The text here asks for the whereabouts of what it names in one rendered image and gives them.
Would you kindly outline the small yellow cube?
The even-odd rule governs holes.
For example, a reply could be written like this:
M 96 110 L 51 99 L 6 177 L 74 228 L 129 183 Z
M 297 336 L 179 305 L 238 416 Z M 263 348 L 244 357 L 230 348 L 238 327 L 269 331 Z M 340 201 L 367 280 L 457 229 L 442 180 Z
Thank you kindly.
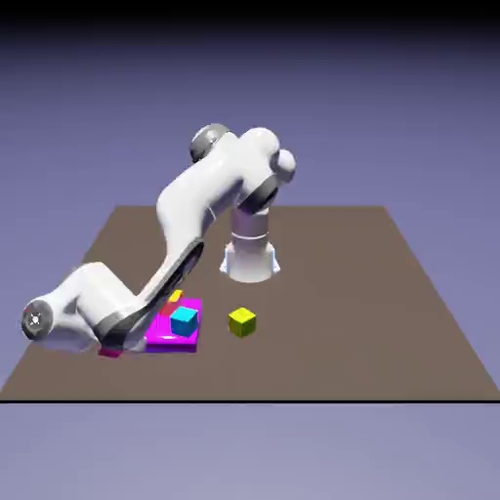
M 229 313 L 229 331 L 238 338 L 246 337 L 256 330 L 257 316 L 246 308 Z

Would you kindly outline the small orange cube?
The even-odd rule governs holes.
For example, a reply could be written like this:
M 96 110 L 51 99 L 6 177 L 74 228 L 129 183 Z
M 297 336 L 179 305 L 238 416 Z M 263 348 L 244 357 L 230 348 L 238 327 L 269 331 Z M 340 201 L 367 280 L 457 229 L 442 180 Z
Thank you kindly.
M 184 295 L 183 290 L 181 289 L 175 290 L 167 299 L 167 301 L 165 302 L 159 313 L 162 316 L 170 316 L 175 311 L 175 309 L 180 305 L 183 295 Z

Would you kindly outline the small cyan cube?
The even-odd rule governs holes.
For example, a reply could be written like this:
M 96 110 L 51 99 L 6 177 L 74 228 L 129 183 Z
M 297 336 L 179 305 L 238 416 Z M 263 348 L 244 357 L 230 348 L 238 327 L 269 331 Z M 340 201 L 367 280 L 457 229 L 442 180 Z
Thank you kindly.
M 188 338 L 197 329 L 196 309 L 180 306 L 170 315 L 170 329 L 173 335 Z

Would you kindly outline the large magenta box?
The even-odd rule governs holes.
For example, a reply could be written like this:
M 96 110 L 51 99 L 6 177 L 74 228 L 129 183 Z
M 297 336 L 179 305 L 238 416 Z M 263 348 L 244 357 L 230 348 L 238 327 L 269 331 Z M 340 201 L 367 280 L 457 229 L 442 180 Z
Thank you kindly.
M 200 299 L 182 298 L 179 305 L 197 310 L 198 326 L 188 338 L 173 335 L 170 329 L 170 316 L 160 313 L 146 331 L 146 351 L 152 353 L 195 353 L 197 350 L 200 321 L 202 317 L 202 301 Z

